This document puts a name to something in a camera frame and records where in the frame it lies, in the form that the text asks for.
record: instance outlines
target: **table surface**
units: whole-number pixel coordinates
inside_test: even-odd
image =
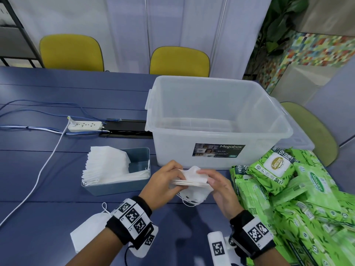
[[[145,120],[148,91],[157,75],[0,67],[0,105],[11,100],[78,103],[97,118]],[[0,115],[17,109],[83,116],[68,105],[33,106],[19,101]],[[7,114],[0,125],[31,125],[63,130],[65,117],[32,111]],[[45,131],[0,130],[0,221],[33,188],[37,175],[59,135]],[[95,197],[81,187],[81,174],[91,146],[118,149],[149,147],[152,174],[159,169],[152,139],[100,138],[98,135],[64,136],[43,170],[37,189],[0,228],[1,265],[64,265],[74,255],[70,232],[108,203],[112,211],[125,198],[139,192]],[[221,171],[229,177],[227,171]],[[129,265],[213,265],[207,234],[230,233],[212,196],[196,207],[175,197],[152,215],[159,234],[143,259],[128,255]],[[123,265],[123,252],[113,265]]]

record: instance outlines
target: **fingernail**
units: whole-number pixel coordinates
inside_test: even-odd
[[[207,183],[209,183],[210,185],[213,185],[215,183],[215,180],[211,177],[207,178]]]

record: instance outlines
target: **colorful mosaic tile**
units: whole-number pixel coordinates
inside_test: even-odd
[[[290,63],[312,66],[343,66],[355,54],[355,37],[308,34],[292,31],[281,56],[262,65],[257,80],[268,93],[276,86]]]

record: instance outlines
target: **wrist strap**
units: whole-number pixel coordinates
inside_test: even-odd
[[[275,247],[272,233],[249,211],[243,210],[230,220],[233,228],[231,240],[238,246],[245,256],[255,259],[267,250]]]
[[[135,196],[126,199],[112,212],[112,217],[106,224],[123,245],[131,242],[136,249],[143,244],[153,231],[153,224],[149,219],[152,210],[146,202]]]

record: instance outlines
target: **hand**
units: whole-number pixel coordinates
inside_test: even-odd
[[[197,173],[204,173],[209,176],[207,183],[209,183],[214,190],[212,193],[213,198],[226,218],[231,220],[243,211],[243,207],[238,201],[238,197],[234,192],[232,184],[227,178],[216,170],[202,169],[197,171]]]
[[[177,169],[182,170],[182,166],[176,161],[169,161],[168,164],[164,165],[152,175],[149,182],[140,193],[139,196],[146,201],[152,211],[162,207],[180,191],[188,188],[188,186],[169,188],[169,183],[176,177],[186,180],[183,173]]]

